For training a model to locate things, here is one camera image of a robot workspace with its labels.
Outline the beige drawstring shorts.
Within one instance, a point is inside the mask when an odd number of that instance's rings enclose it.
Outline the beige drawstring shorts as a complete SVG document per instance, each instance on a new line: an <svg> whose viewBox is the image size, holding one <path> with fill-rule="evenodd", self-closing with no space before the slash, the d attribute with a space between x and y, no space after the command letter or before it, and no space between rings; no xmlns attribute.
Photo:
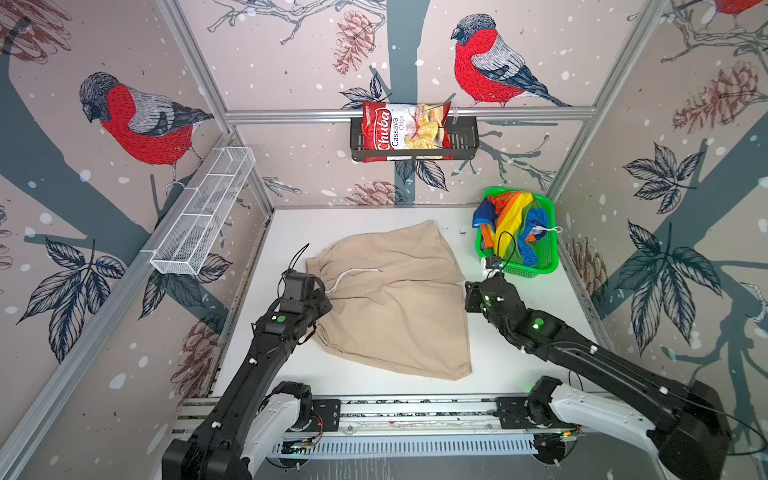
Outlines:
<svg viewBox="0 0 768 480"><path fill-rule="evenodd" d="M349 236L306 268L332 304L315 336L327 352L400 374L471 374L465 277L434 221Z"/></svg>

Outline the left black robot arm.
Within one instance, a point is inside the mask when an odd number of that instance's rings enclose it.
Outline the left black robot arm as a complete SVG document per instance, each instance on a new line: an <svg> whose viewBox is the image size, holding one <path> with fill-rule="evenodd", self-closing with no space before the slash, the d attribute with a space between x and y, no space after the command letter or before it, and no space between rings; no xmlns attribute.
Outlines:
<svg viewBox="0 0 768 480"><path fill-rule="evenodd" d="M323 287L284 294L253 325L249 350L212 411L189 439L171 441L163 479L252 479L266 455L301 416L302 387L268 388L307 331L332 309Z"/></svg>

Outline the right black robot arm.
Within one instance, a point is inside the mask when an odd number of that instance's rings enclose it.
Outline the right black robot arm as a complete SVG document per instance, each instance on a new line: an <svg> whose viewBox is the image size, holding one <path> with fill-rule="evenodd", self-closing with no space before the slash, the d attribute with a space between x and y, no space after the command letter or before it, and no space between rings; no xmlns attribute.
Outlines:
<svg viewBox="0 0 768 480"><path fill-rule="evenodd" d="M525 400L529 423L586 426L655 456L678 479L720 478L732 431L714 388L654 374L527 308L500 272L465 284L465 309L482 314L512 346L603 390L592 394L543 376Z"/></svg>

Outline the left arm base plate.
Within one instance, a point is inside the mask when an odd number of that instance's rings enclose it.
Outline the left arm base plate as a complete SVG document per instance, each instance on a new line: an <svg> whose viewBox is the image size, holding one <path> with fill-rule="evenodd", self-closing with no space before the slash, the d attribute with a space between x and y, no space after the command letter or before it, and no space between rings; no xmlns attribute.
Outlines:
<svg viewBox="0 0 768 480"><path fill-rule="evenodd" d="M289 431L307 434L337 432L340 417L340 399L313 397L311 403L301 402L299 419Z"/></svg>

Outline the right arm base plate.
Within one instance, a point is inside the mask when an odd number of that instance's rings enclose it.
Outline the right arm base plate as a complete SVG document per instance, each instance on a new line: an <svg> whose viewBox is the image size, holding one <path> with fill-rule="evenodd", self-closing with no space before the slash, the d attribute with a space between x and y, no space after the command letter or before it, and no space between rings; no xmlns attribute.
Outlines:
<svg viewBox="0 0 768 480"><path fill-rule="evenodd" d="M502 430L528 430L538 427L531 417L527 396L500 396L496 397L494 402L494 416L499 420Z"/></svg>

